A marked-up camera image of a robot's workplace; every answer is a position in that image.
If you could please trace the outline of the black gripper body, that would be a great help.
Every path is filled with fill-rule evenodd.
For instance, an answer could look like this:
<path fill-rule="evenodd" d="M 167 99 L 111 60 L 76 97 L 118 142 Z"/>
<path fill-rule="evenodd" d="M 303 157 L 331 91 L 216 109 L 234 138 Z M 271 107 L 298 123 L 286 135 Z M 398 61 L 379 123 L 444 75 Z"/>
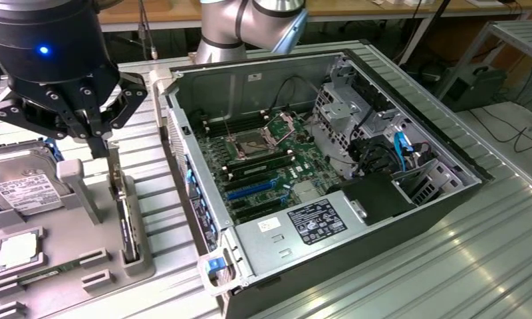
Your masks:
<path fill-rule="evenodd" d="M 112 1 L 0 1 L 0 67 L 8 99 L 43 100 L 52 87 L 73 100 L 84 88 L 110 97 L 120 75 L 99 12 Z"/>

